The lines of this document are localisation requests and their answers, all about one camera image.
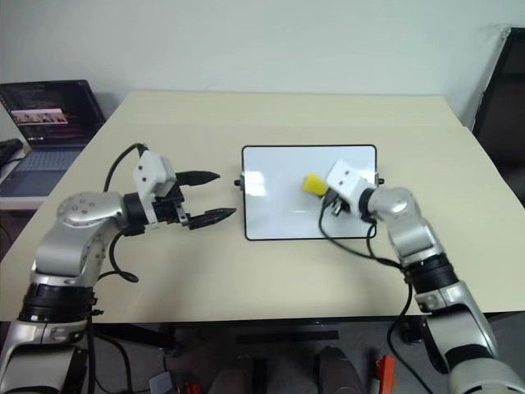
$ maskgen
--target robotic arm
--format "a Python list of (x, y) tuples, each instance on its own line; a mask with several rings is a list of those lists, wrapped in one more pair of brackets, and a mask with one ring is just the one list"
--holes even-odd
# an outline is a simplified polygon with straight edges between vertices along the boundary
[(63, 201), (55, 225), (36, 251), (22, 310), (0, 354), (0, 392), (80, 392), (88, 355), (75, 343), (89, 316), (100, 313), (93, 310), (93, 288), (108, 243), (119, 234), (142, 234), (145, 226), (160, 222), (193, 230), (229, 217), (234, 208), (192, 217), (182, 207), (180, 186), (218, 177), (212, 172), (174, 173), (165, 158), (145, 150), (134, 170), (138, 193), (79, 193)]
[(422, 332), (427, 353), (438, 371), (450, 374), (450, 393), (525, 393), (518, 375), (497, 360), (490, 324), (467, 285), (456, 277), (412, 194), (402, 188), (378, 188), (341, 160), (326, 183), (336, 213), (344, 202), (351, 214), (386, 224), (405, 281), (413, 286), (419, 309), (426, 314)]

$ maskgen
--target white wall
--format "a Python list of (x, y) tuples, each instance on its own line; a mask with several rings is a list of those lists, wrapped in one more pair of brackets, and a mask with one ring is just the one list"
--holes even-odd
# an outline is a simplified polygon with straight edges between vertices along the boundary
[(107, 115), (132, 89), (443, 94), (469, 126), (509, 25), (523, 0), (0, 0), (0, 80), (85, 78)]

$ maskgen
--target laptop screen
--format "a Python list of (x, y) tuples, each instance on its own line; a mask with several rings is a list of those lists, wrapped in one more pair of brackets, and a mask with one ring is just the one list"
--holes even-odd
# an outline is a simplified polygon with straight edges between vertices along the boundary
[(106, 121), (87, 80), (0, 84), (0, 101), (33, 148), (84, 146)]

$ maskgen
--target laptop keyboard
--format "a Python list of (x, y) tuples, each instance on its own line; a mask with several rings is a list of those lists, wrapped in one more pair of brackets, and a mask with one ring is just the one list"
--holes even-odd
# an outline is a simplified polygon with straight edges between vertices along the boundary
[(78, 150), (33, 151), (17, 167), (17, 171), (66, 171), (80, 154)]

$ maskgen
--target yellow sponge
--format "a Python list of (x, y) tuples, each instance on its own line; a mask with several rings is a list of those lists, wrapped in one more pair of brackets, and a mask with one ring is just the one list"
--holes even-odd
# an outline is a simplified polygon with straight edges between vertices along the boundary
[(325, 182), (319, 176), (308, 174), (306, 178), (304, 178), (303, 190), (322, 197), (328, 191), (328, 186), (326, 186)]

